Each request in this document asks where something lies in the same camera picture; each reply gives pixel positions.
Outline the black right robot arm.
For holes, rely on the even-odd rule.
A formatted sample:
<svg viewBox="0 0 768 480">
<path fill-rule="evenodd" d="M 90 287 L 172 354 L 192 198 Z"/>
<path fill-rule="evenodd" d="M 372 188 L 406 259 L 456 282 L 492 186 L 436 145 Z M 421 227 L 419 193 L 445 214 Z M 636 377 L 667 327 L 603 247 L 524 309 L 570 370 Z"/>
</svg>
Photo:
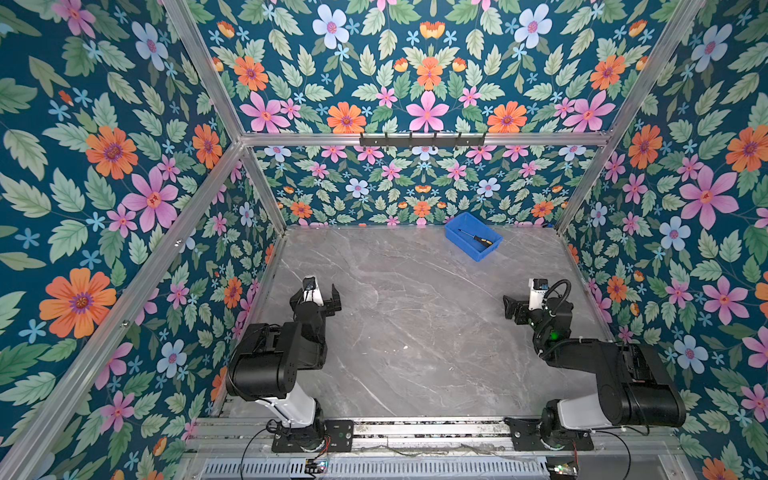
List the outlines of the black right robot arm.
<svg viewBox="0 0 768 480">
<path fill-rule="evenodd" d="M 596 391 L 548 401 L 537 420 L 506 417 L 517 449 L 591 450 L 591 434 L 622 427 L 681 427 L 686 408 L 654 348 L 573 337 L 567 294 L 534 290 L 525 301 L 502 297 L 504 315 L 532 329 L 535 353 L 552 368 L 591 374 Z"/>
</svg>

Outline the black yellow screwdriver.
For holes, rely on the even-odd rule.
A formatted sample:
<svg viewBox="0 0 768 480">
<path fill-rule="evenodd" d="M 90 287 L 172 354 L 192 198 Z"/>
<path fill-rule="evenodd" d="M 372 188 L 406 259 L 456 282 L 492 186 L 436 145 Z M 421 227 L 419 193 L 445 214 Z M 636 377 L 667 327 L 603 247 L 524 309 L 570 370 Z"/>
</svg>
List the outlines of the black yellow screwdriver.
<svg viewBox="0 0 768 480">
<path fill-rule="evenodd" d="M 459 232 L 471 237 L 474 241 L 478 242 L 479 244 L 483 245 L 484 247 L 488 248 L 493 245 L 493 242 L 489 239 L 483 238 L 479 235 L 476 235 L 474 233 L 467 232 L 465 230 L 459 229 Z"/>
</svg>

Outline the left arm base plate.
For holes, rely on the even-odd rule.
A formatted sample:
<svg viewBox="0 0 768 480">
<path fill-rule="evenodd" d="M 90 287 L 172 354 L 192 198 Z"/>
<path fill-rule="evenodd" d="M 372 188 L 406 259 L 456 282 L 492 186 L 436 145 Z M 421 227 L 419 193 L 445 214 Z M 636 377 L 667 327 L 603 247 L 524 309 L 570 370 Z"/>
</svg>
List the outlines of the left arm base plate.
<svg viewBox="0 0 768 480">
<path fill-rule="evenodd" d="M 332 419 L 300 428 L 279 426 L 274 433 L 273 453 L 348 453 L 352 450 L 355 422 Z"/>
</svg>

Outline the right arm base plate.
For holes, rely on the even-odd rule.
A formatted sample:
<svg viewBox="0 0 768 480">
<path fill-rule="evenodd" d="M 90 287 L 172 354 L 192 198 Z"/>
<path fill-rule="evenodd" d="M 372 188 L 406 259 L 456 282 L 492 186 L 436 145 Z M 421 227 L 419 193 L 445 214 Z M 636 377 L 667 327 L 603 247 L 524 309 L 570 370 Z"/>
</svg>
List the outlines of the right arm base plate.
<svg viewBox="0 0 768 480">
<path fill-rule="evenodd" d="M 568 430 L 556 420 L 505 417 L 515 451 L 593 451 L 594 443 L 588 431 Z"/>
</svg>

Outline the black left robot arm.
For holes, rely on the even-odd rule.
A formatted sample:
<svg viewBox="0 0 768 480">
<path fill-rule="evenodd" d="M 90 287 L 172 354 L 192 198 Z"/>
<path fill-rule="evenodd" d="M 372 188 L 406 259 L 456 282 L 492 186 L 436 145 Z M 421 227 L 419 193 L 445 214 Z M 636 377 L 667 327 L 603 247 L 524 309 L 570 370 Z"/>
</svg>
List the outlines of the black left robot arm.
<svg viewBox="0 0 768 480">
<path fill-rule="evenodd" d="M 298 383 L 300 371 L 321 370 L 327 359 L 327 319 L 342 310 L 340 292 L 324 298 L 313 277 L 291 296 L 292 319 L 248 326 L 225 376 L 229 395 L 267 408 L 281 440 L 314 451 L 325 446 L 322 407 Z"/>
</svg>

